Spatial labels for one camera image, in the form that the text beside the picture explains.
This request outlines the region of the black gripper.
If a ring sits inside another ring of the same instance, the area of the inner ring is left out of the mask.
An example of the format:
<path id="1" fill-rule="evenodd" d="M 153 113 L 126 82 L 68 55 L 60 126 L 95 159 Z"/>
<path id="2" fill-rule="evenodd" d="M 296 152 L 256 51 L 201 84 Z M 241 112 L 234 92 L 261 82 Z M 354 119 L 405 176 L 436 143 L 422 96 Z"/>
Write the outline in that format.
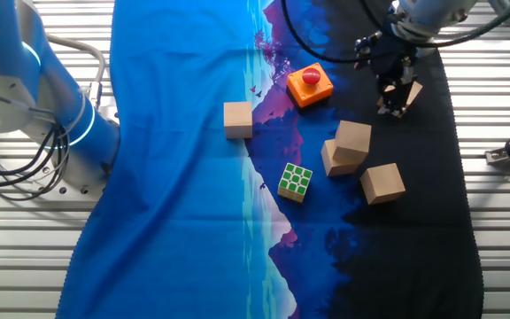
<path id="1" fill-rule="evenodd" d="M 354 65 L 356 70 L 369 66 L 376 79 L 376 90 L 381 95 L 379 101 L 379 114 L 392 114 L 402 117 L 407 110 L 407 100 L 410 96 L 416 75 L 410 78 L 401 78 L 404 73 L 403 59 L 408 57 L 411 65 L 416 61 L 417 48 L 397 41 L 382 33 L 359 38 L 355 42 L 356 57 L 360 62 Z M 395 90 L 387 90 L 396 82 Z"/>

